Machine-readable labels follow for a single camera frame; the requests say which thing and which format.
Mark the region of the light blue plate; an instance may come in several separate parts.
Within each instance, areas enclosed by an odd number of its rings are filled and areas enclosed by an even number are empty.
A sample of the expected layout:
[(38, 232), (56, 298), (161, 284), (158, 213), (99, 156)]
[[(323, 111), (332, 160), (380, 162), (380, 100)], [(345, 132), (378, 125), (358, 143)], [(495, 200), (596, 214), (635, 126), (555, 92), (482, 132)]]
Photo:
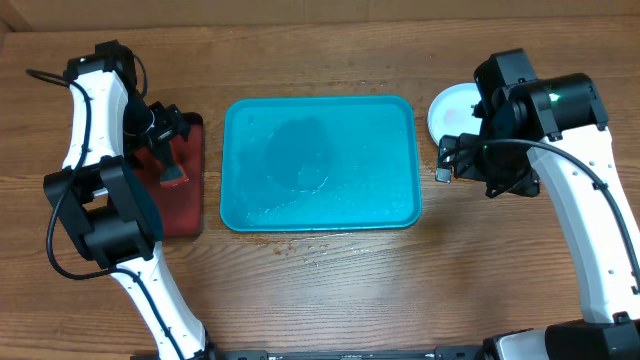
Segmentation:
[(473, 112), (480, 101), (481, 96), (474, 83), (457, 84), (438, 94), (427, 115), (428, 131), (434, 143), (438, 145), (445, 135), (478, 135), (482, 120)]

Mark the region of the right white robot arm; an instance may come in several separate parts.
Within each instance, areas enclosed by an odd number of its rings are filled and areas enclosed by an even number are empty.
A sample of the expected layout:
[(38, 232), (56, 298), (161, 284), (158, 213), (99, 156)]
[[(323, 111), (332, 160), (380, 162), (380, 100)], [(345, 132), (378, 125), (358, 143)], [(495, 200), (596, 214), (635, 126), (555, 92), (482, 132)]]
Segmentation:
[(477, 67), (475, 134), (446, 135), (436, 179), (475, 180), (494, 198), (546, 191), (579, 284), (582, 316), (485, 339), (479, 359), (635, 359), (639, 228), (615, 166), (608, 115), (583, 73), (539, 78), (521, 49)]

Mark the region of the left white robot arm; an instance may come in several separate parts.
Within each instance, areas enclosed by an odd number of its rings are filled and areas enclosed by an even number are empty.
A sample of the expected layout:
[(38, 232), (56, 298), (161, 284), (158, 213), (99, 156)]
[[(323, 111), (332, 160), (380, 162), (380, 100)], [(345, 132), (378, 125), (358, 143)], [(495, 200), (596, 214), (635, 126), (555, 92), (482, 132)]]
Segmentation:
[(47, 175), (51, 226), (62, 226), (98, 276), (115, 279), (147, 324), (160, 359), (211, 359), (209, 334), (192, 313), (163, 252), (169, 237), (201, 231), (204, 123), (175, 105), (147, 104), (146, 69), (117, 41), (33, 77), (71, 92), (71, 142)]

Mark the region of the red green sponge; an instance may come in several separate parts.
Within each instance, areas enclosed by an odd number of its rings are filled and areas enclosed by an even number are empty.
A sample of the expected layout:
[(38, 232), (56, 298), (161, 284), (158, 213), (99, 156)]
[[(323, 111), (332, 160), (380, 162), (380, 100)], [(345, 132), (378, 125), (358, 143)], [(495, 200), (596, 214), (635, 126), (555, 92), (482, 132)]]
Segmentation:
[(162, 187), (175, 187), (189, 181), (186, 170), (179, 163), (166, 166), (160, 175), (159, 183)]

